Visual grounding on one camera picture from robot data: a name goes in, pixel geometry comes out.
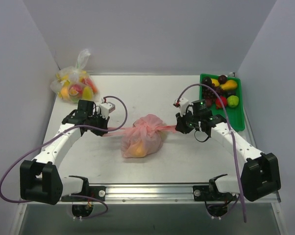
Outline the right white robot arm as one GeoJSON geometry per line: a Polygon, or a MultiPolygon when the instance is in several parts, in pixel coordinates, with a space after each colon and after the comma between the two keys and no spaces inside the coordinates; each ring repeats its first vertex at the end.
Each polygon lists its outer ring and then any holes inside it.
{"type": "Polygon", "coordinates": [[[240,194],[248,201],[256,201],[281,189],[278,159],[264,153],[229,128],[226,118],[214,115],[205,100],[190,103],[187,99],[174,102],[179,108],[176,131],[188,134],[192,130],[204,132],[233,154],[236,176],[222,174],[209,180],[208,194],[213,200],[224,195],[240,194]]]}

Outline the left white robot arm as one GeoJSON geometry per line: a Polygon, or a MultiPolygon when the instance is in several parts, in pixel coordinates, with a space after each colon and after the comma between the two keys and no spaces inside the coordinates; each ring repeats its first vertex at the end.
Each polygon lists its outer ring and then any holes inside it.
{"type": "Polygon", "coordinates": [[[73,144],[87,131],[97,136],[108,132],[109,115],[115,105],[102,101],[80,100],[61,122],[52,140],[32,160],[24,160],[20,165],[20,194],[27,201],[50,205],[57,204],[63,197],[74,197],[85,201],[90,195],[89,181],[86,177],[60,177],[58,168],[73,144]]]}

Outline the dark maroon fake fruit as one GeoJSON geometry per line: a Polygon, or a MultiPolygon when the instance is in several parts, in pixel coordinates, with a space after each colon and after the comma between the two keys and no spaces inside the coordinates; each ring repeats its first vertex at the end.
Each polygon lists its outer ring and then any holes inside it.
{"type": "Polygon", "coordinates": [[[212,106],[212,100],[210,100],[210,99],[206,99],[205,101],[206,101],[206,106],[207,106],[208,108],[210,108],[210,107],[212,106]]]}

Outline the pink plastic bag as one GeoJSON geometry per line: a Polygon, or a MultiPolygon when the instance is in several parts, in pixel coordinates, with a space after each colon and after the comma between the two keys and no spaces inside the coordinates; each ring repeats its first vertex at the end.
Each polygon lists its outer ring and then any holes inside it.
{"type": "Polygon", "coordinates": [[[121,136],[121,154],[124,158],[143,158],[159,151],[168,133],[176,133],[175,125],[167,125],[158,116],[148,114],[136,120],[132,127],[105,134],[121,136]]]}

